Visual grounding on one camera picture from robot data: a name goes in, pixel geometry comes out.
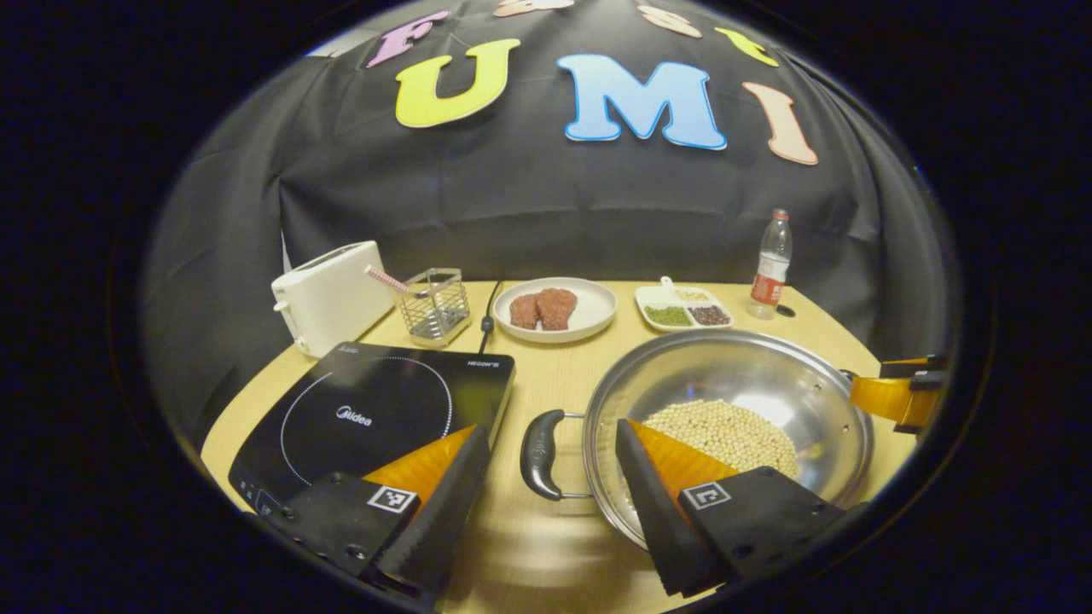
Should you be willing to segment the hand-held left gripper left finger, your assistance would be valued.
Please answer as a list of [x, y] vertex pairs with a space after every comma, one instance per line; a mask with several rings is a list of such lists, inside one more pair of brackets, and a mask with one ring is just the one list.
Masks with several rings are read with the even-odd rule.
[[489, 457], [488, 432], [471, 425], [365, 477], [318, 479], [273, 513], [273, 526], [359, 582], [429, 600], [447, 583]]

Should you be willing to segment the white divided bean dish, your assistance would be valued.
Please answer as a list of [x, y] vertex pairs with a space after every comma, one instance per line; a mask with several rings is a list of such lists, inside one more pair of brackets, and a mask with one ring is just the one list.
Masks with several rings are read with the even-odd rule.
[[729, 329], [735, 324], [732, 312], [710, 291], [676, 284], [668, 276], [660, 278], [656, 285], [638, 287], [633, 298], [644, 322], [660, 332]]

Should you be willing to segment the white toaster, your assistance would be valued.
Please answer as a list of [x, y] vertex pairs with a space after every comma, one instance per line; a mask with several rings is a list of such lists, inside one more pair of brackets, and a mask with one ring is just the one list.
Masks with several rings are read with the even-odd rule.
[[385, 272], [373, 240], [344, 245], [273, 280], [274, 310], [300, 353], [321, 358], [363, 336], [392, 310], [392, 291], [367, 268]]

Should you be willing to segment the plastic water bottle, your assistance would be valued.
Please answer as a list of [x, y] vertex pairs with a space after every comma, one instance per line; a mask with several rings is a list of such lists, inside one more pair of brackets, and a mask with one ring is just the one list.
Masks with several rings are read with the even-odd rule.
[[758, 319], [771, 319], [781, 300], [794, 252], [790, 214], [783, 209], [772, 212], [759, 246], [759, 261], [753, 273], [747, 311]]

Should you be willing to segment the black backdrop cloth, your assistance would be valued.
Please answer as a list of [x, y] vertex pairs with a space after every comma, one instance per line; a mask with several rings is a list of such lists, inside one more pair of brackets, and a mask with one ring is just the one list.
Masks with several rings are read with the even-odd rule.
[[149, 380], [200, 434], [290, 345], [270, 284], [343, 245], [387, 271], [749, 284], [773, 210], [792, 288], [879, 359], [943, 352], [931, 190], [814, 54], [687, 0], [418, 3], [288, 64], [188, 160], [149, 245]]

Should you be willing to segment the pile of soybeans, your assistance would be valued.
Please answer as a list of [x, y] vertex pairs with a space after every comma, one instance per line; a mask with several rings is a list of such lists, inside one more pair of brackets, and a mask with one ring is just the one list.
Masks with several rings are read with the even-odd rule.
[[723, 399], [695, 400], [661, 408], [642, 423], [727, 467], [741, 471], [773, 467], [790, 479], [799, 476], [787, 433], [752, 409]]

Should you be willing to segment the large red meat piece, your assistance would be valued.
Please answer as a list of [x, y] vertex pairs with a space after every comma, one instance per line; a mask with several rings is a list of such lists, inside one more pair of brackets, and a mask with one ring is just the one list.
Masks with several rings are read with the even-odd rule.
[[543, 331], [563, 331], [575, 311], [578, 297], [570, 290], [545, 288], [536, 295], [536, 310]]

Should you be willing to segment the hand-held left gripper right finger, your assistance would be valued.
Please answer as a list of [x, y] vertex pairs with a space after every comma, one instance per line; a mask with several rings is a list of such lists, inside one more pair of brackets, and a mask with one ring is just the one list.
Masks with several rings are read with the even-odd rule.
[[618, 420], [615, 454], [668, 594], [770, 583], [865, 509], [774, 467], [738, 471], [636, 420]]

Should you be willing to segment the stainless steel pot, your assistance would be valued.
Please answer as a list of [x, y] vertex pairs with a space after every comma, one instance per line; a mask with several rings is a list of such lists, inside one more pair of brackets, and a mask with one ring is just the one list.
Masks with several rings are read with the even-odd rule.
[[851, 404], [853, 376], [787, 339], [759, 332], [693, 330], [651, 339], [612, 365], [580, 415], [590, 498], [621, 536], [644, 550], [615, 454], [618, 420], [644, 422], [672, 404], [721, 400], [749, 409], [788, 436], [799, 484], [838, 507], [857, 504], [874, 428]]

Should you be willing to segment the pink striped straw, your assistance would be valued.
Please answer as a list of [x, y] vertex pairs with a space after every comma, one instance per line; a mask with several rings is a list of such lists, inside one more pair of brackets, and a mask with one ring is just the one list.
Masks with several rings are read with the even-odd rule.
[[393, 276], [387, 275], [385, 271], [382, 271], [382, 269], [368, 264], [365, 267], [365, 272], [367, 273], [367, 276], [377, 280], [379, 283], [385, 285], [385, 287], [389, 287], [390, 290], [393, 290], [399, 295], [416, 296], [418, 294], [418, 292], [410, 287], [410, 285], [402, 283]]

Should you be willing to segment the round white plate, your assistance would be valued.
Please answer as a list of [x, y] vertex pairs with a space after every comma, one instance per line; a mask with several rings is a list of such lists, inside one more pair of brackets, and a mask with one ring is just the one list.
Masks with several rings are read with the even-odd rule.
[[[508, 307], [515, 297], [539, 293], [545, 288], [570, 290], [578, 297], [575, 311], [569, 319], [569, 328], [563, 331], [543, 331], [542, 323], [536, 330], [519, 329], [508, 321]], [[517, 339], [541, 345], [563, 345], [579, 339], [593, 336], [612, 323], [617, 307], [617, 297], [604, 285], [580, 278], [539, 278], [521, 282], [505, 290], [492, 304], [491, 314], [503, 331]]]

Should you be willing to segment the black induction cooktop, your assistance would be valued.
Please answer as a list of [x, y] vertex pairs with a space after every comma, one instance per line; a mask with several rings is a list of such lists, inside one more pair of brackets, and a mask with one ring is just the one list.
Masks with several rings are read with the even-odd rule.
[[258, 420], [230, 484], [272, 513], [331, 472], [363, 477], [475, 425], [495, 438], [514, 373], [508, 355], [343, 343]]

